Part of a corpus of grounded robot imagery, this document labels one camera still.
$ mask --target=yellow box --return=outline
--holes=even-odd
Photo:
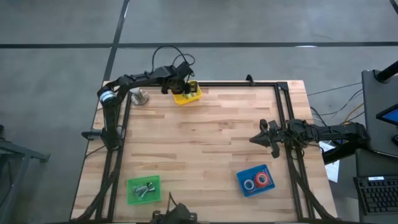
[[[185,103],[189,103],[194,100],[199,100],[200,98],[201,98],[201,91],[199,85],[198,85],[198,91],[196,93],[174,95],[174,101],[178,105],[183,105]]]

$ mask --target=green container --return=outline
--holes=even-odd
[[[135,186],[152,182],[155,187],[155,192],[147,192],[142,198],[135,196],[132,189]],[[138,177],[127,180],[127,204],[139,205],[142,203],[159,202],[162,200],[162,189],[160,188],[159,175],[150,177]]]

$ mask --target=butcher block tabletop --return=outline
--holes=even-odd
[[[304,82],[286,82],[295,118],[312,123]],[[273,159],[271,148],[249,142],[259,133],[260,119],[276,120],[280,125],[273,87],[203,86],[200,100],[182,106],[174,102],[172,95],[161,94],[158,87],[143,90],[150,95],[148,103],[132,104],[130,109],[114,222],[150,221],[154,210],[166,211],[169,192],[177,203],[197,213],[199,222],[297,221],[283,145],[279,144],[280,156]],[[283,91],[281,94],[288,118]],[[93,128],[103,126],[103,112],[98,110]],[[87,154],[102,145],[100,139],[90,141]],[[103,148],[85,159],[72,218],[81,215],[98,193],[105,157]],[[336,216],[319,148],[306,148],[304,162],[311,191]],[[261,164],[268,166],[275,188],[246,198],[236,173]],[[162,201],[128,205],[127,180],[151,175],[160,176]],[[303,194],[300,198],[306,211]]]

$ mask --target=monitor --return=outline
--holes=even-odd
[[[398,126],[398,104],[378,113],[376,118]]]

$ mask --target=black keyboard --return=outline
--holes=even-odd
[[[354,177],[367,215],[398,213],[398,176]]]

